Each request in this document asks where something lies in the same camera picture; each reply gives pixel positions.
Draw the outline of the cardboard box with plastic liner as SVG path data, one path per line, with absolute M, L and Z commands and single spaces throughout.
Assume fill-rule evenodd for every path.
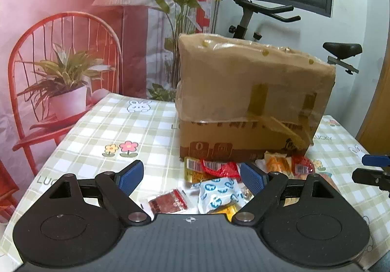
M 182 158 L 246 162 L 267 152 L 304 154 L 312 145 L 334 66 L 298 50 L 205 33 L 180 35 L 178 47 Z

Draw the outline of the orange yellow snack packet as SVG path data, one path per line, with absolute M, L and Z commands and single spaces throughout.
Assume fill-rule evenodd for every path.
M 264 160 L 267 172 L 281 172 L 292 175 L 292 158 L 286 154 L 265 152 Z

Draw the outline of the yellow snack bag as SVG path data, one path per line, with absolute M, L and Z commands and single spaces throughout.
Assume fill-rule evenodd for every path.
M 232 203 L 229 205 L 223 205 L 216 210 L 212 211 L 213 214 L 223 214 L 227 217 L 227 220 L 231 222 L 233 216 L 240 210 L 241 208 L 236 204 Z

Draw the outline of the wooden door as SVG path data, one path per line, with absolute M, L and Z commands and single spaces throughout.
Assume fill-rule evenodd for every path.
M 358 142 L 371 154 L 389 154 L 389 55 L 386 55 L 368 113 L 358 132 Z

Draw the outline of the black exercise bike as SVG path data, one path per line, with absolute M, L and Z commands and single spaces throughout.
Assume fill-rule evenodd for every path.
M 212 17 L 212 30 L 215 32 L 217 23 L 217 16 L 219 12 L 219 2 L 221 0 L 215 0 L 215 7 Z M 236 5 L 242 8 L 243 16 L 240 23 L 236 26 L 232 25 L 229 27 L 228 32 L 233 35 L 234 38 L 244 39 L 249 23 L 251 22 L 252 16 L 255 13 L 260 13 L 269 18 L 281 21 L 282 23 L 294 23 L 301 20 L 299 15 L 283 18 L 280 14 L 294 10 L 291 5 L 282 5 L 274 8 L 267 8 L 259 4 L 253 3 L 251 0 L 233 0 Z M 358 74 L 359 70 L 353 65 L 346 63 L 346 60 L 363 52 L 363 48 L 358 43 L 341 43 L 341 42 L 324 42 L 322 47 L 330 54 L 327 58 L 327 63 L 330 65 L 341 66 L 345 69 L 345 72 L 349 75 Z

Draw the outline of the gold snack packet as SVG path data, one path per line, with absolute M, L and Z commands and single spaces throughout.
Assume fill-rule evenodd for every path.
M 185 158 L 185 181 L 196 184 L 209 179 L 211 177 L 203 171 L 200 160 L 190 157 Z

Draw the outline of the red snack packet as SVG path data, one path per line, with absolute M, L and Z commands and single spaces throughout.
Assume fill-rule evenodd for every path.
M 239 168 L 236 162 L 210 162 L 200 161 L 202 170 L 213 178 L 233 178 L 237 181 L 241 180 Z

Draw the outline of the blue white candy packet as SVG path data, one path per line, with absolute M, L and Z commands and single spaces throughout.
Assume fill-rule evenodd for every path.
M 245 206 L 246 201 L 235 178 L 216 178 L 193 185 L 198 189 L 198 210 L 200 214 L 207 214 L 223 206 Z

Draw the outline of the red meat jerky packet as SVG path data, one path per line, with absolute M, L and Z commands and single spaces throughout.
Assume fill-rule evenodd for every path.
M 173 189 L 151 199 L 148 205 L 154 215 L 188 210 L 188 202 L 179 189 Z

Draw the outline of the printed pink backdrop cloth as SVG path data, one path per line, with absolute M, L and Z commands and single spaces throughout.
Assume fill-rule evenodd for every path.
M 1 0 L 1 223 L 80 116 L 166 83 L 173 32 L 210 0 Z M 180 19 L 185 24 L 180 27 Z

